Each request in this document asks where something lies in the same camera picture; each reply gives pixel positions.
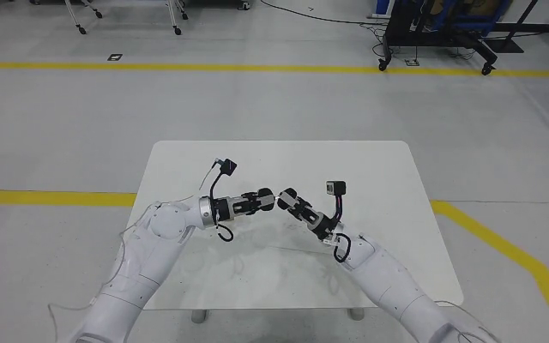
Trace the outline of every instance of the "floor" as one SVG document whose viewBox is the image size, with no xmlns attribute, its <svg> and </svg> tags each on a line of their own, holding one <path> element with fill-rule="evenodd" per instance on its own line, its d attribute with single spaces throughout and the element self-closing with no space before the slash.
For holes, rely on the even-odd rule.
<svg viewBox="0 0 549 343">
<path fill-rule="evenodd" d="M 207 71 L 204 64 L 377 67 L 368 30 L 307 19 L 259 1 L 250 11 L 191 4 L 173 34 L 162 2 L 96 0 L 104 18 L 62 3 L 0 2 L 0 190 L 136 192 L 160 140 L 403 140 L 428 196 L 448 201 L 549 264 L 549 79 L 483 77 L 482 61 L 402 48 L 381 74 Z M 372 1 L 276 0 L 308 14 L 364 21 Z M 549 36 L 517 40 L 501 70 L 547 75 Z M 191 63 L 193 70 L 68 69 L 71 63 Z M 429 70 L 442 70 L 432 73 Z M 45 305 L 85 304 L 105 278 L 130 208 L 0 206 L 0 341 L 53 341 Z M 532 275 L 449 218 L 438 224 L 473 312 L 503 341 L 546 342 L 549 307 Z M 80 314 L 59 312 L 61 333 Z M 145 311 L 129 342 L 412 342 L 379 309 Z"/>
</svg>

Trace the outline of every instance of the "stand leg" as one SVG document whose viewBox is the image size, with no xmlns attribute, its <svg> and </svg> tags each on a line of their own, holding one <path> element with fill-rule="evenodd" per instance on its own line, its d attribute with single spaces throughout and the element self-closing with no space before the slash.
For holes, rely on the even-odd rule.
<svg viewBox="0 0 549 343">
<path fill-rule="evenodd" d="M 181 17 L 184 21 L 189 20 L 189 16 L 185 13 L 185 1 L 175 0 L 175 7 L 179 9 L 179 12 L 181 12 Z"/>
<path fill-rule="evenodd" d="M 192 314 L 190 315 L 190 320 L 195 324 L 202 324 L 203 322 L 206 321 L 207 316 L 208 316 L 207 310 L 193 310 Z"/>
<path fill-rule="evenodd" d="M 392 58 L 391 50 L 389 48 L 389 42 L 387 41 L 387 34 L 383 35 L 382 45 L 383 45 L 383 55 L 385 56 L 385 59 L 379 58 L 378 61 L 379 61 L 379 70 L 384 71 L 387 69 L 387 66 L 391 62 L 391 58 Z"/>
<path fill-rule="evenodd" d="M 95 16 L 98 17 L 98 18 L 103 18 L 103 15 L 101 14 L 101 12 L 99 12 L 94 6 L 92 6 L 91 3 L 89 3 L 88 0 L 80 0 L 84 5 L 88 6 L 90 9 L 92 9 L 92 11 L 95 13 Z"/>
<path fill-rule="evenodd" d="M 364 309 L 358 307 L 354 309 L 348 309 L 347 313 L 354 321 L 361 321 L 364 319 Z"/>
<path fill-rule="evenodd" d="M 76 19 L 75 12 L 73 12 L 72 5 L 70 4 L 70 0 L 65 0 L 65 4 L 67 5 L 67 9 L 69 9 L 72 20 L 75 22 L 75 26 L 78 27 L 78 31 L 80 31 L 81 34 L 86 34 L 86 30 L 84 29 L 84 27 L 80 26 L 80 23 Z"/>
<path fill-rule="evenodd" d="M 170 19 L 172 19 L 173 32 L 175 32 L 175 34 L 179 36 L 181 34 L 181 29 L 175 23 L 175 17 L 173 16 L 172 0 L 166 0 L 166 3 L 168 4 L 168 10 L 170 11 Z"/>
</svg>

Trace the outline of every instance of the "white table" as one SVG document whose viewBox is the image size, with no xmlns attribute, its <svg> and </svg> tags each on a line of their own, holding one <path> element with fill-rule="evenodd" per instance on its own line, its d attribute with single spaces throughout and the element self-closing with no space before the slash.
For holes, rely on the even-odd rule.
<svg viewBox="0 0 549 343">
<path fill-rule="evenodd" d="M 214 158 L 238 168 L 214 196 L 293 187 L 331 215 L 327 180 L 347 182 L 342 221 L 384 245 L 434 299 L 460 304 L 462 290 L 406 143 L 402 141 L 160 141 L 130 223 L 156 200 L 196 191 Z M 204 187 L 208 191 L 210 178 Z M 229 222 L 235 238 L 196 231 L 145 310 L 374 307 L 305 224 L 275 207 Z"/>
</svg>

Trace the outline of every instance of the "caster wheel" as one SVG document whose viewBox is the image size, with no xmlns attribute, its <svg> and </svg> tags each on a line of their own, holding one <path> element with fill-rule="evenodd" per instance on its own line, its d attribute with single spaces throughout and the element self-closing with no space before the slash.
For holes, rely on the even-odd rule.
<svg viewBox="0 0 549 343">
<path fill-rule="evenodd" d="M 247 1 L 243 1 L 242 3 L 240 3 L 240 6 L 238 7 L 238 9 L 248 10 L 250 9 L 250 3 L 248 3 Z"/>
<path fill-rule="evenodd" d="M 488 74 L 490 74 L 492 72 L 492 66 L 491 65 L 484 65 L 484 67 L 482 68 L 482 75 L 486 76 Z"/>
</svg>

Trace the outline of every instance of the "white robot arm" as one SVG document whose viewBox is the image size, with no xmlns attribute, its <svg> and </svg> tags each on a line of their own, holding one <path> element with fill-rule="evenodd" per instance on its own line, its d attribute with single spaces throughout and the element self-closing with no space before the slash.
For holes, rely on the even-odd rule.
<svg viewBox="0 0 549 343">
<path fill-rule="evenodd" d="M 196 228 L 225 227 L 219 222 L 274 207 L 275 197 L 269 189 L 214 199 L 215 183 L 236 168 L 229 159 L 216 163 L 221 165 L 220 175 L 212 184 L 210 196 L 197 199 L 191 207 L 182 202 L 156 202 L 147 208 L 120 248 L 111 281 L 102 287 L 80 326 L 63 342 L 126 342 L 143 307 L 162 285 Z M 228 242 L 232 232 L 226 230 L 229 238 L 218 235 Z"/>
<path fill-rule="evenodd" d="M 419 343 L 460 342 L 460 338 L 467 342 L 467 336 L 485 343 L 498 342 L 481 324 L 469 327 L 446 316 L 421 290 L 407 269 L 374 239 L 344 234 L 345 226 L 340 219 L 345 183 L 327 182 L 327 189 L 336 198 L 333 218 L 315 211 L 293 189 L 283 191 L 277 204 L 296 219 L 304 221 L 318 239 L 335 246 L 336 261 L 375 305 L 391 314 Z"/>
</svg>

